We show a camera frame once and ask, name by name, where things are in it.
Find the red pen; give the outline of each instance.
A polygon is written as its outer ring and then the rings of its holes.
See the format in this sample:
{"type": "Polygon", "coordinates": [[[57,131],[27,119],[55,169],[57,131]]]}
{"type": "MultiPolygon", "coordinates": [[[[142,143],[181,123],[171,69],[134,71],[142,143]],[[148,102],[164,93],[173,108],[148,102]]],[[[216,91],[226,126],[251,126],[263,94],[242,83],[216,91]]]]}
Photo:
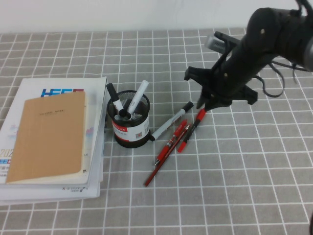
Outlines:
{"type": "Polygon", "coordinates": [[[166,155],[166,153],[168,152],[168,150],[173,146],[173,143],[175,142],[175,140],[177,139],[177,137],[181,134],[181,132],[183,131],[185,125],[187,124],[187,119],[183,120],[181,122],[181,124],[178,126],[178,128],[176,129],[176,131],[174,132],[172,138],[170,140],[167,141],[167,144],[163,147],[162,151],[160,152],[160,154],[158,155],[156,162],[155,162],[155,166],[157,164],[159,164],[162,159],[164,158],[164,156],[166,155]]]}
{"type": "Polygon", "coordinates": [[[153,180],[153,178],[155,177],[155,175],[157,174],[158,170],[160,170],[161,166],[165,163],[166,159],[168,159],[168,157],[170,156],[171,152],[174,150],[174,148],[178,145],[179,141],[182,139],[182,137],[186,134],[186,132],[188,131],[190,127],[190,124],[188,124],[183,131],[181,132],[181,134],[179,135],[179,137],[177,138],[177,140],[174,142],[173,146],[170,148],[170,150],[166,153],[166,155],[164,156],[164,158],[162,159],[162,161],[160,162],[160,164],[158,164],[156,166],[156,168],[154,169],[154,171],[151,173],[151,175],[149,176],[149,178],[146,180],[146,182],[144,183],[144,186],[148,186],[149,183],[153,180]]]}
{"type": "Polygon", "coordinates": [[[191,128],[189,129],[189,131],[187,132],[184,140],[182,141],[182,143],[180,144],[179,148],[178,148],[178,152],[181,153],[182,150],[184,149],[184,147],[186,146],[189,138],[191,137],[192,133],[194,132],[194,130],[196,129],[196,127],[199,125],[199,123],[202,121],[202,119],[204,118],[206,114],[206,111],[203,109],[200,109],[200,111],[198,112],[198,115],[196,117],[196,120],[194,122],[194,124],[192,124],[191,128]]]}

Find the black robotic arm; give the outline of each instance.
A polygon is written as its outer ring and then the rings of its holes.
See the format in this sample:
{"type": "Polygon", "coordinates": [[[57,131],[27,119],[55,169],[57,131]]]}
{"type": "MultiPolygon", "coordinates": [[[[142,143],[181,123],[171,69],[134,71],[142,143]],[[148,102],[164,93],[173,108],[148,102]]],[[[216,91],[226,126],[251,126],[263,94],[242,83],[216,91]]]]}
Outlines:
{"type": "Polygon", "coordinates": [[[258,94],[246,83],[277,56],[313,71],[313,10],[307,0],[298,0],[298,10],[260,8],[251,16],[246,35],[239,41],[216,32],[224,41],[224,53],[211,69],[189,67],[185,80],[202,85],[197,108],[227,107],[233,100],[252,105],[258,94]],[[302,7],[307,16],[301,16],[302,7]]]}

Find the kraft paper notebook cover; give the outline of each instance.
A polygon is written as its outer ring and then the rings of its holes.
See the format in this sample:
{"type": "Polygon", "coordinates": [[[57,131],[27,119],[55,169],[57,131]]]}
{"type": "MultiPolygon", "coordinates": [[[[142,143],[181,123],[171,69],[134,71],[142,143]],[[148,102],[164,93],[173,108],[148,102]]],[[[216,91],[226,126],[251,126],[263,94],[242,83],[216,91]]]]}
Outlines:
{"type": "Polygon", "coordinates": [[[85,92],[26,100],[6,183],[80,176],[85,115],[85,92]]]}

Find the black mesh pen holder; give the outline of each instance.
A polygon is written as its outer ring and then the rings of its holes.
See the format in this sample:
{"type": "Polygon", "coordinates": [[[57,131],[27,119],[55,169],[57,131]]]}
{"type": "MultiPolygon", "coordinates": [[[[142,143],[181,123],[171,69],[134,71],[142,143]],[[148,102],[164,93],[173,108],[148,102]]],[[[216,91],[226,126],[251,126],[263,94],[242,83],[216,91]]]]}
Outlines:
{"type": "MultiPolygon", "coordinates": [[[[117,93],[124,109],[127,110],[136,91],[126,90],[117,93]]],[[[116,141],[126,148],[138,148],[144,145],[150,138],[149,126],[150,102],[146,95],[140,99],[131,119],[123,118],[117,115],[117,111],[110,99],[107,111],[112,119],[114,137],[116,141]]]]}

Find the stack of books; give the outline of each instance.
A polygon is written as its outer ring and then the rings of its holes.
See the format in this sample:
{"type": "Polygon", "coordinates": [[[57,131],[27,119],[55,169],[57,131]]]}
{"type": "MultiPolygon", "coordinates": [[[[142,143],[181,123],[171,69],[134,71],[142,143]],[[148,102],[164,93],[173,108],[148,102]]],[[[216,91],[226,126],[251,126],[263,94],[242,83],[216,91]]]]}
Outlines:
{"type": "Polygon", "coordinates": [[[23,79],[0,130],[0,205],[98,197],[107,79],[23,79]]]}

